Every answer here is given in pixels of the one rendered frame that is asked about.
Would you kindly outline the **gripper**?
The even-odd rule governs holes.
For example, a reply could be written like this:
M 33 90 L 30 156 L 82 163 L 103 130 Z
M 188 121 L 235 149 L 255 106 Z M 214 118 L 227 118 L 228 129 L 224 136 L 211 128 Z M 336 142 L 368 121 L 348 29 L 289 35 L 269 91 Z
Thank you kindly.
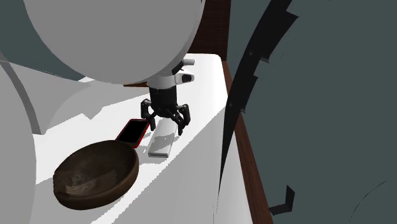
M 178 135 L 181 136 L 183 129 L 191 121 L 190 109 L 187 104 L 178 106 L 176 87 L 167 89 L 155 89 L 150 87 L 150 100 L 141 102 L 141 118 L 149 124 L 151 131 L 156 128 L 155 117 L 171 118 L 178 125 Z

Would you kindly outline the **red phone with black screen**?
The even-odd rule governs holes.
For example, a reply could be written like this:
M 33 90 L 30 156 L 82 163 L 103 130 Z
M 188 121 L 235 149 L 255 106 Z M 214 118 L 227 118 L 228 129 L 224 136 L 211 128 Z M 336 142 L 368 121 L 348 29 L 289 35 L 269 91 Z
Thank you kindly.
M 130 119 L 122 131 L 116 137 L 117 141 L 130 144 L 137 148 L 149 127 L 149 122 L 145 119 Z

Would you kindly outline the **brown wooden bowl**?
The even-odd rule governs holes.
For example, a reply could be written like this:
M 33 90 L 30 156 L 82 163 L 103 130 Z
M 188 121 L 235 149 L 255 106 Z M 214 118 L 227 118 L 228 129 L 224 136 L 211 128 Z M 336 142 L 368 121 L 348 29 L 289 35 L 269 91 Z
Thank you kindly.
M 101 141 L 75 151 L 56 168 L 53 194 L 70 209 L 93 209 L 127 193 L 138 173 L 139 157 L 131 145 Z

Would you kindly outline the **white remote control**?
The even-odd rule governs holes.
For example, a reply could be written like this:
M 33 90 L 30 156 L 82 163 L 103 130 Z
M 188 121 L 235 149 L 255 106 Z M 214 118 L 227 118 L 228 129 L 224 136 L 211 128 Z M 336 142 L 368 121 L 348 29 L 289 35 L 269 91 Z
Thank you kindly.
M 150 140 L 149 157 L 168 158 L 178 131 L 177 124 L 170 118 L 159 121 Z

